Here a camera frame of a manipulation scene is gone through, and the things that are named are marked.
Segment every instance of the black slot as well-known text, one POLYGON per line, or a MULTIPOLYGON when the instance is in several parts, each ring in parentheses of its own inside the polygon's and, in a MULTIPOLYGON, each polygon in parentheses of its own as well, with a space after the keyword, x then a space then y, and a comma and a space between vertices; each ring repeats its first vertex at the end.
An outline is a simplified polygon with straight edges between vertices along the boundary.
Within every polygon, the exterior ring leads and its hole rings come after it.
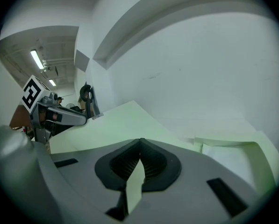
POLYGON ((61 167, 67 166, 67 165, 74 164, 76 162, 78 162, 76 159, 67 159, 67 160, 54 162, 54 164, 57 168, 61 168, 61 167))
POLYGON ((232 217, 248 207, 222 179, 211 179, 207 183, 232 217))
POLYGON ((63 119, 63 115, 62 114, 57 114, 56 121, 61 122, 62 119, 63 119))

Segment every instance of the white wall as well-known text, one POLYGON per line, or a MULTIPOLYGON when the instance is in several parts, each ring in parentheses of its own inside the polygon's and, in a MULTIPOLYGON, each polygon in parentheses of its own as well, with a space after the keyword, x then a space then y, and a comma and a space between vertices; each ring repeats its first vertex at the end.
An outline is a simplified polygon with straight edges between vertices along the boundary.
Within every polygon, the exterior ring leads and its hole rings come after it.
POLYGON ((74 104, 78 106, 78 100, 75 93, 74 85, 57 85, 52 90, 53 92, 57 93, 59 97, 64 98, 61 105, 66 107, 67 104, 74 104))
POLYGON ((172 123, 247 119, 279 151, 278 29, 272 20, 240 13, 173 24, 110 67, 115 105, 135 100, 172 123))
POLYGON ((99 0, 93 8, 94 52, 116 22, 140 0, 99 0))
POLYGON ((75 68, 75 75, 74 75, 74 89, 77 100, 79 100, 80 97, 80 89, 84 86, 86 82, 86 75, 85 72, 75 68))
POLYGON ((0 61, 0 126, 9 125, 22 97, 23 89, 0 61))
POLYGON ((89 62, 86 69, 86 81, 94 89, 100 112, 106 112, 116 107, 114 103, 115 92, 111 87, 109 73, 94 60, 89 62))
POLYGON ((84 0, 19 0, 5 17, 0 39, 45 26, 79 26, 91 14, 84 0))
POLYGON ((76 49, 82 52, 90 59, 93 57, 93 27, 91 16, 80 23, 75 43, 76 49))

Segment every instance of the fluorescent ceiling light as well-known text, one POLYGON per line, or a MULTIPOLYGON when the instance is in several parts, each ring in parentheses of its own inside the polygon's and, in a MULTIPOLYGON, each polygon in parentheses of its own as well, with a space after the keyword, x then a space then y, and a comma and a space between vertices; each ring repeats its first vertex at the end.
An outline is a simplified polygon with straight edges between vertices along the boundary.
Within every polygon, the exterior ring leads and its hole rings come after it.
POLYGON ((42 65, 42 63, 41 63, 41 61, 40 61, 40 58, 38 58, 38 55, 37 55, 36 50, 30 51, 30 53, 31 53, 33 59, 35 60, 37 66, 38 66, 40 69, 44 69, 44 67, 43 67, 43 65, 42 65))
POLYGON ((56 84, 54 83, 53 80, 49 80, 49 81, 50 81, 50 83, 51 83, 53 86, 56 86, 56 84))

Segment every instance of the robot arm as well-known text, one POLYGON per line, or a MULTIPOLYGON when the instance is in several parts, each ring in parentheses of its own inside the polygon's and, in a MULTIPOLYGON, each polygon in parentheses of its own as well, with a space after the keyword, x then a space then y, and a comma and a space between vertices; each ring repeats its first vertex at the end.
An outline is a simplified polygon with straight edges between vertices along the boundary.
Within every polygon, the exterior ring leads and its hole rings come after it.
POLYGON ((87 122, 85 115, 58 105, 57 94, 35 76, 30 77, 23 90, 22 103, 30 114, 36 141, 47 143, 55 125, 81 126, 87 122), (42 112, 46 112, 46 122, 50 122, 49 125, 41 124, 39 114, 42 112))

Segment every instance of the person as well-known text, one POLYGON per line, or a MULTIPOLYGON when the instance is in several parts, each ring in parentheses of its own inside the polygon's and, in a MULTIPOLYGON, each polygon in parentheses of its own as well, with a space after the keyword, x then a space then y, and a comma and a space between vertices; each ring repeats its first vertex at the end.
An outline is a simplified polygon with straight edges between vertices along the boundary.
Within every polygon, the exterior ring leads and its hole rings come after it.
POLYGON ((62 102, 62 100, 63 100, 63 98, 58 97, 58 98, 57 98, 57 104, 60 105, 60 106, 62 106, 62 105, 60 104, 60 103, 62 102))

